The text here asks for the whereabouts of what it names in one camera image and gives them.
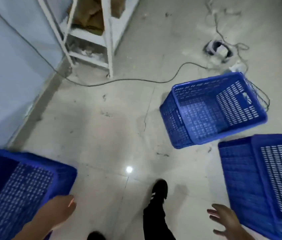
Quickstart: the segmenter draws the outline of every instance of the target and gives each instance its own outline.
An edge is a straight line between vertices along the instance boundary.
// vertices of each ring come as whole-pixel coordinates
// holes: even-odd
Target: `person's left hand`
[[[44,204],[35,214],[31,225],[44,225],[51,230],[64,223],[75,211],[73,195],[56,196]]]

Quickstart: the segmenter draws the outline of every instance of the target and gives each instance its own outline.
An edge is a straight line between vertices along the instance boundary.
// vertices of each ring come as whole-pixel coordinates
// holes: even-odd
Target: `black pants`
[[[143,232],[145,240],[175,240],[165,223],[165,213],[160,202],[151,200],[143,211]]]

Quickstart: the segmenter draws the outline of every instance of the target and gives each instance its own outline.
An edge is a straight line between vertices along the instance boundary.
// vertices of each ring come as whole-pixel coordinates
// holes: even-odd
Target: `person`
[[[168,186],[163,179],[158,179],[152,188],[149,205],[143,211],[143,232],[145,240],[175,240],[165,222],[163,210],[164,200],[167,199]],[[254,240],[241,226],[234,211],[230,208],[212,204],[214,209],[208,209],[210,219],[225,227],[225,231],[213,230],[216,235],[224,236],[228,240]],[[31,222],[13,240],[43,240],[53,229],[64,223],[75,211],[74,196],[56,196],[36,213]],[[87,240],[106,240],[97,231],[91,232]]]

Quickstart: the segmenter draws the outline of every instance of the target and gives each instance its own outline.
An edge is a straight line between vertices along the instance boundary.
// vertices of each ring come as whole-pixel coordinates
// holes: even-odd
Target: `baseboard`
[[[67,76],[69,71],[70,64],[67,59],[62,59],[59,63],[56,70],[59,74],[63,76]],[[29,138],[33,129],[35,128],[35,124],[41,120],[42,114],[47,108],[48,103],[52,99],[54,93],[58,90],[62,77],[54,72],[47,80],[41,93],[35,99],[32,108],[29,113],[26,115],[23,124],[19,127],[19,129],[15,132],[15,134],[11,137],[10,141],[7,143],[7,149],[9,151],[21,151],[25,142]]]

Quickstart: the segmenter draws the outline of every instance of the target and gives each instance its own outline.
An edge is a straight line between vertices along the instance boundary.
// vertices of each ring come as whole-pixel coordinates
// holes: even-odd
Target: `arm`
[[[12,240],[43,240],[49,232],[64,223],[75,208],[72,195],[54,197],[38,210],[32,221],[24,225]]]
[[[255,240],[247,231],[241,226],[236,214],[230,208],[220,205],[212,204],[215,209],[208,209],[207,213],[211,214],[210,219],[225,226],[225,231],[213,230],[213,232],[220,236],[225,236],[228,240]]]

